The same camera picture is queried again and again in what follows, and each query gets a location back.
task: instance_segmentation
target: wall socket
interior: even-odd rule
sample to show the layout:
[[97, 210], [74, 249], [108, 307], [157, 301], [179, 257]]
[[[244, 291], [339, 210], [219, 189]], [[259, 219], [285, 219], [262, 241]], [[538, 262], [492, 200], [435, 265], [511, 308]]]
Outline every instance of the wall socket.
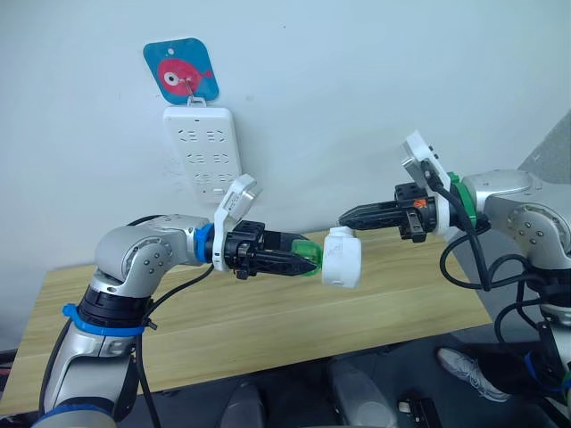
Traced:
[[230, 110], [171, 106], [163, 119], [196, 199], [222, 201], [232, 181], [242, 174]]

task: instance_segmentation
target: shoe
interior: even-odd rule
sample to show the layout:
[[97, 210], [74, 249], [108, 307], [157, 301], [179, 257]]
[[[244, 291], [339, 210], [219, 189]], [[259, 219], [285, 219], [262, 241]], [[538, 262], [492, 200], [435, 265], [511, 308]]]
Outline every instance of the shoe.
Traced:
[[440, 348], [436, 356], [444, 370], [472, 385], [480, 396], [497, 403], [508, 400], [509, 394], [498, 390], [484, 377], [475, 359], [450, 348]]

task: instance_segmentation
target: black pants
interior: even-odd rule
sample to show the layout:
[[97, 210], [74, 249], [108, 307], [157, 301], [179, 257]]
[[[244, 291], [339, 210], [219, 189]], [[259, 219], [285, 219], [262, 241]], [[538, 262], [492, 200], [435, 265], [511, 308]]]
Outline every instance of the black pants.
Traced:
[[[474, 349], [471, 354], [477, 358], [485, 378], [500, 391], [527, 397], [552, 397], [561, 401], [561, 393], [554, 391], [560, 387], [561, 378], [548, 367], [542, 356], [541, 343], [520, 344], [516, 348], [521, 351], [510, 353], [502, 348], [487, 347], [485, 350]], [[528, 352], [537, 379], [525, 364]]]

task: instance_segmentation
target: sticker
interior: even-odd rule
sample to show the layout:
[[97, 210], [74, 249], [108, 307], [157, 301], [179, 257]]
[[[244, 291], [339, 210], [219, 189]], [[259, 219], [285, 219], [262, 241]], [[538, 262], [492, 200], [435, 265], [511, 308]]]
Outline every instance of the sticker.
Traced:
[[149, 43], [143, 49], [146, 63], [162, 96], [171, 104], [186, 104], [188, 89], [206, 101], [219, 93], [211, 60], [203, 42], [183, 38]]

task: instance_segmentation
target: black cable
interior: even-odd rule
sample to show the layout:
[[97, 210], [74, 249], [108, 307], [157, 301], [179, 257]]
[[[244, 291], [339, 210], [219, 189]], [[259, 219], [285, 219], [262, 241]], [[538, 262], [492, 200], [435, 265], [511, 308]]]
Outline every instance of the black cable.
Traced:
[[[488, 224], [488, 225], [484, 226], [483, 228], [477, 230], [476, 235], [481, 235], [481, 234], [487, 232], [488, 230], [490, 230], [490, 228], [491, 228], [491, 226]], [[450, 243], [444, 249], [442, 255], [440, 256], [440, 262], [439, 262], [440, 271], [442, 272], [443, 276], [448, 281], [450, 281], [451, 283], [453, 283], [459, 287], [468, 288], [470, 290], [482, 290], [483, 287], [481, 284], [474, 284], [474, 283], [467, 283], [464, 281], [460, 281], [459, 279], [452, 276], [450, 274], [450, 272], [448, 272], [448, 269], [446, 268], [446, 260], [448, 259], [448, 256], [451, 254], [452, 250], [454, 250], [461, 243], [464, 243], [468, 239], [469, 239], [468, 235], [461, 236], [456, 241], [453, 241], [452, 243]], [[487, 270], [487, 275], [490, 278], [493, 278], [493, 274], [495, 274], [496, 270], [500, 267], [500, 265], [502, 265], [503, 263], [505, 263], [508, 260], [520, 261], [522, 264], [524, 264], [524, 266], [526, 268], [529, 267], [529, 262], [523, 256], [520, 256], [518, 254], [507, 254], [505, 256], [498, 258], [497, 260], [495, 260], [490, 265], [490, 268]], [[490, 285], [491, 285], [491, 288], [494, 289], [494, 288], [498, 288], [498, 287], [503, 287], [504, 285], [516, 283], [518, 281], [535, 281], [535, 282], [540, 282], [540, 283], [545, 284], [545, 280], [541, 276], [538, 276], [535, 274], [530, 274], [530, 273], [527, 273], [524, 271], [522, 274], [519, 274], [516, 276], [510, 276], [510, 277], [502, 279], [500, 281], [492, 281], [492, 282], [490, 282]]]
[[63, 339], [65, 339], [65, 334], [70, 329], [71, 318], [68, 318], [65, 325], [63, 326], [60, 334], [55, 340], [54, 347], [52, 348], [52, 353], [47, 360], [46, 370], [44, 371], [44, 377], [42, 378], [42, 386], [39, 389], [39, 405], [37, 407], [37, 417], [42, 417], [46, 410], [44, 409], [44, 399], [46, 398], [46, 388], [47, 384], [50, 382], [50, 377], [52, 375], [52, 369], [54, 368], [55, 358], [57, 357], [60, 348], [62, 347]]
[[[212, 270], [214, 270], [214, 265], [210, 265], [206, 271], [204, 271], [201, 275], [197, 276], [190, 281], [187, 281], [169, 292], [164, 293], [156, 302], [154, 302], [149, 309], [145, 312], [143, 316], [143, 324], [147, 325], [149, 323], [149, 316], [157, 309], [159, 306], [164, 303], [168, 298], [172, 297], [177, 292], [180, 292], [187, 287], [202, 281], [206, 276], [208, 276]], [[141, 389], [143, 390], [143, 396], [145, 397], [145, 403], [149, 409], [149, 414], [151, 415], [151, 420], [153, 421], [154, 428], [161, 428], [161, 421], [159, 419], [159, 414], [157, 412], [156, 406], [154, 405], [153, 395], [151, 393], [151, 389], [149, 387], [149, 382], [146, 379], [145, 373], [145, 365], [143, 364], [143, 335], [138, 334], [135, 341], [135, 355], [136, 355], [136, 366], [137, 372], [139, 375], [139, 382], [141, 383]]]
[[[519, 254], [506, 254], [505, 256], [498, 258], [491, 264], [489, 272], [490, 272], [490, 277], [492, 279], [498, 268], [508, 260], [519, 261], [523, 265], [524, 269], [528, 269], [531, 267], [529, 260], [526, 259], [524, 256], [521, 256]], [[517, 281], [516, 303], [521, 303], [522, 301], [524, 301], [524, 293], [525, 293], [525, 281], [523, 280]], [[531, 326], [534, 330], [537, 330], [537, 324], [524, 312], [524, 309], [522, 307], [518, 306], [516, 308], [516, 311], [529, 326]]]
[[206, 276], [210, 275], [212, 270], [214, 270], [214, 265], [210, 265], [210, 267], [208, 269], [206, 269], [202, 274], [200, 274], [199, 276], [197, 276], [194, 279], [191, 279], [190, 281], [187, 281], [181, 285], [178, 285], [177, 287], [173, 288], [172, 290], [170, 290], [169, 292], [165, 292], [156, 302], [154, 302], [151, 307], [145, 312], [145, 316], [144, 316], [144, 320], [146, 320], [149, 316], [151, 316], [151, 314], [162, 304], [164, 303], [165, 300], [167, 300], [168, 298], [172, 297], [173, 294], [176, 294], [177, 292], [181, 292], [183, 291], [185, 288], [196, 284], [200, 281], [202, 281]]
[[141, 217], [141, 218], [138, 218], [137, 220], [131, 221], [127, 226], [140, 225], [141, 223], [145, 223], [146, 221], [152, 220], [152, 219], [157, 218], [157, 217], [162, 217], [162, 216], [163, 216], [163, 214], [155, 214], [152, 216]]
[[[490, 230], [492, 228], [492, 226], [490, 224], [485, 225], [482, 229], [478, 230], [477, 232], [475, 231], [475, 233], [477, 235], [481, 235], [485, 232], [487, 232], [488, 230]], [[452, 276], [449, 272], [448, 269], [446, 268], [446, 260], [448, 259], [448, 256], [450, 255], [450, 253], [452, 252], [452, 250], [454, 250], [456, 247], [458, 247], [461, 243], [464, 243], [465, 241], [467, 241], [469, 239], [468, 235], [463, 235], [460, 238], [458, 238], [456, 241], [451, 242], [450, 244], [448, 244], [448, 246], [444, 249], [443, 253], [440, 256], [440, 271], [442, 272], [443, 276], [450, 281], [451, 283], [459, 286], [459, 287], [463, 287], [463, 288], [469, 288], [472, 290], [480, 290], [482, 288], [481, 284], [473, 284], [473, 283], [466, 283], [464, 281], [460, 281], [459, 279], [456, 279], [454, 276]]]
[[[516, 303], [521, 303], [524, 301], [524, 291], [525, 291], [525, 281], [518, 281], [517, 282], [517, 296], [516, 296]], [[530, 327], [534, 330], [538, 330], [537, 324], [530, 318], [521, 306], [516, 308], [517, 313], [519, 316], [526, 321]]]
[[506, 306], [504, 309], [502, 309], [500, 311], [500, 313], [498, 314], [498, 316], [496, 317], [496, 320], [493, 323], [493, 331], [496, 333], [496, 337], [498, 338], [498, 342], [502, 345], [508, 345], [508, 343], [503, 338], [503, 335], [501, 334], [501, 322], [502, 322], [503, 318], [509, 312], [511, 312], [512, 310], [517, 309], [517, 308], [524, 308], [527, 306], [539, 305], [543, 302], [544, 302], [544, 300], [542, 298], [533, 299], [533, 300], [517, 301], [516, 303], [511, 303], [508, 306]]
[[439, 193], [448, 203], [454, 207], [456, 210], [456, 215], [459, 218], [462, 228], [466, 232], [466, 236], [470, 241], [470, 247], [472, 247], [472, 253], [474, 254], [474, 262], [476, 263], [476, 270], [478, 271], [478, 276], [480, 277], [480, 287], [484, 291], [489, 292], [492, 289], [492, 280], [488, 274], [488, 267], [485, 264], [484, 251], [482, 250], [482, 244], [478, 239], [474, 225], [466, 213], [466, 209], [462, 204], [462, 201], [455, 195], [450, 193], [448, 190], [444, 189], [442, 184], [435, 185], [435, 192]]
[[149, 388], [149, 382], [146, 380], [145, 366], [143, 365], [143, 335], [138, 334], [135, 339], [135, 355], [137, 356], [135, 365], [137, 367], [137, 372], [139, 375], [139, 382], [141, 383], [141, 389], [143, 390], [143, 396], [145, 397], [145, 403], [149, 409], [149, 414], [151, 415], [151, 421], [153, 422], [154, 428], [161, 428], [161, 420], [159, 419], [159, 413], [157, 412], [157, 407], [154, 405], [153, 395], [151, 389]]

